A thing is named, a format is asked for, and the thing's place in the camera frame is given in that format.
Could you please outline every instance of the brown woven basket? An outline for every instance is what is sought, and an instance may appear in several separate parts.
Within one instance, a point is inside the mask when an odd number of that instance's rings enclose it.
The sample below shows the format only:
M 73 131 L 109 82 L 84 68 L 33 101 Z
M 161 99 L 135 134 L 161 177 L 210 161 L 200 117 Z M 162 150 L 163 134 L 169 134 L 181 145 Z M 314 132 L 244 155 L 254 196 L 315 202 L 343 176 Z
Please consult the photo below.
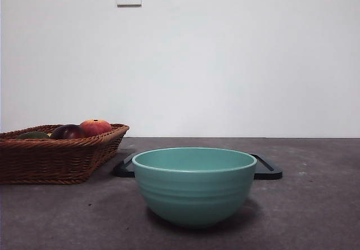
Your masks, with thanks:
M 129 130 L 112 124 L 112 131 L 84 139 L 14 139 L 57 125 L 43 125 L 0 134 L 0 184 L 79 184 L 112 158 Z

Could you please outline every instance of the red apple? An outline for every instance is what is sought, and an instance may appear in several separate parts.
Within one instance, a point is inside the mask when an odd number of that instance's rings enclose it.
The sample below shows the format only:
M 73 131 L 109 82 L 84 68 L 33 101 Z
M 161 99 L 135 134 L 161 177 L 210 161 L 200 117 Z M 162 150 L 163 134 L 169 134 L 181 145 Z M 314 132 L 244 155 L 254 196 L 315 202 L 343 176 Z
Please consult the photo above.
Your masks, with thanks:
M 86 136 L 97 136 L 111 131 L 113 128 L 109 122 L 103 119 L 88 119 L 80 124 Z
M 66 124 L 57 127 L 51 134 L 51 139 L 83 139 L 86 137 L 82 127 L 74 124 Z

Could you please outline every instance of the teal ceramic bowl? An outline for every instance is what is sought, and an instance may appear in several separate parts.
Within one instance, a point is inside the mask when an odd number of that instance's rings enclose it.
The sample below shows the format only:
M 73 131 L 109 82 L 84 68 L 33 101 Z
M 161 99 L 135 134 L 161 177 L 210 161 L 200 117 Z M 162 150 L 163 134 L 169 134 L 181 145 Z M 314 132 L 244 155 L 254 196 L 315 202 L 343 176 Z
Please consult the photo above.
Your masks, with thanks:
M 212 226 L 242 206 L 257 162 L 250 154 L 216 148 L 152 150 L 132 161 L 148 207 L 192 228 Z

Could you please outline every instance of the stone table surface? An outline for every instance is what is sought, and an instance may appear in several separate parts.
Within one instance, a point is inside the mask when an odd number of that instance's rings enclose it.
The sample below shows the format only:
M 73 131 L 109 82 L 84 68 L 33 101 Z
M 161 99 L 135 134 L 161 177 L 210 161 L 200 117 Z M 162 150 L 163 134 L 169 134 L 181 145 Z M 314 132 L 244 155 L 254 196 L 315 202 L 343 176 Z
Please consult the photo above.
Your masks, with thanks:
M 205 230 L 152 213 L 134 178 L 111 175 L 132 152 L 176 146 L 265 155 L 280 180 L 255 180 L 229 219 Z M 77 185 L 1 185 L 1 250 L 360 249 L 360 139 L 124 138 Z

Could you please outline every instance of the black placemat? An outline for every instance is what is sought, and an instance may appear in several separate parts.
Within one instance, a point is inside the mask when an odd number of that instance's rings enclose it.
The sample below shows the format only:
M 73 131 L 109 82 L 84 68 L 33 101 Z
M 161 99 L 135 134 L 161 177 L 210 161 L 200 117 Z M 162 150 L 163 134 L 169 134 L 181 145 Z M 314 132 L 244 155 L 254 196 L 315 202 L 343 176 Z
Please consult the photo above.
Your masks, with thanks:
M 116 177 L 135 177 L 132 158 L 138 153 L 132 153 L 117 164 L 112 174 Z M 258 161 L 255 169 L 255 180 L 278 180 L 282 178 L 282 169 L 263 155 L 250 153 Z

